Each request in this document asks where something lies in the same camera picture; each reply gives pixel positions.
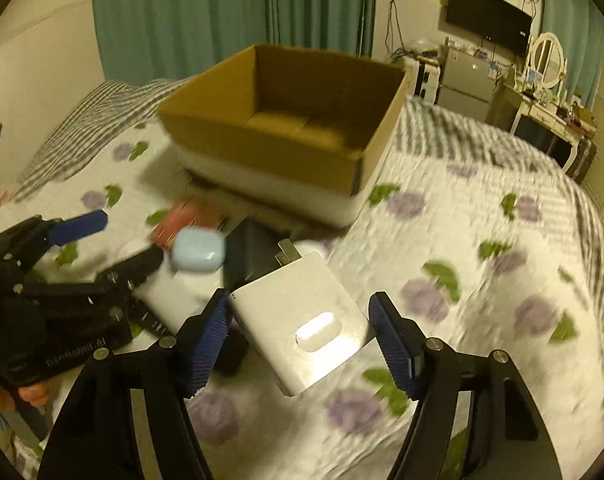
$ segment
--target gray mini fridge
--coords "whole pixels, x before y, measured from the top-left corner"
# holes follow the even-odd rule
[[[449,49],[437,104],[484,122],[495,89],[490,68],[488,61]]]

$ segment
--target green curtain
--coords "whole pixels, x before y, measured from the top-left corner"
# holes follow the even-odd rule
[[[544,0],[542,30],[554,33],[569,62],[564,88],[592,108],[604,57],[604,18],[592,0]]]
[[[271,43],[370,56],[375,0],[266,0]]]
[[[254,43],[370,56],[375,0],[93,0],[107,79],[204,72]]]
[[[266,35],[264,0],[93,0],[106,79],[142,85],[204,72]]]

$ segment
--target television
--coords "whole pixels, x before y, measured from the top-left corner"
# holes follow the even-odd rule
[[[446,22],[511,50],[527,53],[532,18],[504,0],[448,0]]]

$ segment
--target cardboard box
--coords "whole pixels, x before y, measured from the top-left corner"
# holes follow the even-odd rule
[[[377,178],[407,85],[402,69],[370,59],[259,44],[192,79],[158,114],[191,171],[343,226]]]

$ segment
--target floral bedspread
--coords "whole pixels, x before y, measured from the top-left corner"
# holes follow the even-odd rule
[[[457,351],[506,350],[564,478],[577,479],[604,446],[599,224],[554,163],[502,136],[509,137],[408,100],[369,202],[344,238],[326,240],[328,264],[364,312],[370,295],[384,290],[427,336]],[[90,278],[122,245],[146,237],[189,186],[161,125],[149,120],[67,180],[4,203],[0,230],[33,214],[105,208],[105,232],[52,250],[38,268],[52,281]],[[222,190],[202,193],[225,197],[238,214],[289,221]],[[212,293],[217,277],[204,283],[194,298]],[[151,341],[144,333],[130,349]],[[56,411],[76,375],[64,377]],[[386,478],[414,409],[375,341],[297,397],[283,396],[251,351],[238,376],[215,376],[188,400],[219,479]],[[457,417],[454,433],[464,425]]]

